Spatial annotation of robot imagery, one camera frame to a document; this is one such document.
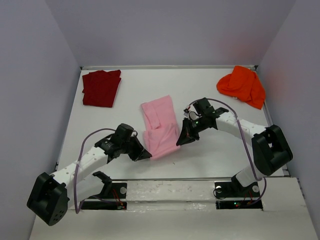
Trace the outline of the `pink t shirt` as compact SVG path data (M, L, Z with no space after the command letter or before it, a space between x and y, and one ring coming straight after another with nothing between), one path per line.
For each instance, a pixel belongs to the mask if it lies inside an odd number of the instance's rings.
M180 149L177 146L179 126L170 95L141 104L145 131L144 144L157 160Z

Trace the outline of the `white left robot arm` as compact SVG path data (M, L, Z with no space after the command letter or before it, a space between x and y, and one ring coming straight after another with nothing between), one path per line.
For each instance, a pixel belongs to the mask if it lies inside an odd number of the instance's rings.
M71 206L79 213L85 199L111 190L112 180L99 170L101 167L121 155L128 155L134 162L152 157L134 128L125 123L112 129L88 152L84 147L82 143L76 161L51 174L43 172L35 180L26 205L48 226L57 224Z

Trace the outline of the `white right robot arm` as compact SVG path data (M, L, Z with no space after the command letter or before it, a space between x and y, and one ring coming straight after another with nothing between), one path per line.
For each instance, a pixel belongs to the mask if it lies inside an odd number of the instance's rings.
M185 117L176 145L198 141L200 132L207 129L226 132L242 140L249 165L231 178L232 189L242 191L271 176L293 159L292 150L279 126L262 126L240 119L229 105L214 108L211 101L206 97L197 99L184 109Z

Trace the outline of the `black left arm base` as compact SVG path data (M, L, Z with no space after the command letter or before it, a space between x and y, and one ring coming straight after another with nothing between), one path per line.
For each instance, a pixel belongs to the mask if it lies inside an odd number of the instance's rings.
M127 209L127 183L113 181L101 171L96 171L78 184L78 199L85 197L80 203L81 210Z

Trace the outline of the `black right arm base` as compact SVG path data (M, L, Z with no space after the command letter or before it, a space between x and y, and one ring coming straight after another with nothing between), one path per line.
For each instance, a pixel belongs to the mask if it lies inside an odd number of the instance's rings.
M261 179L241 171L229 181L216 181L212 191L216 198L216 207L220 210L262 209L261 199L266 187L260 190L258 181Z

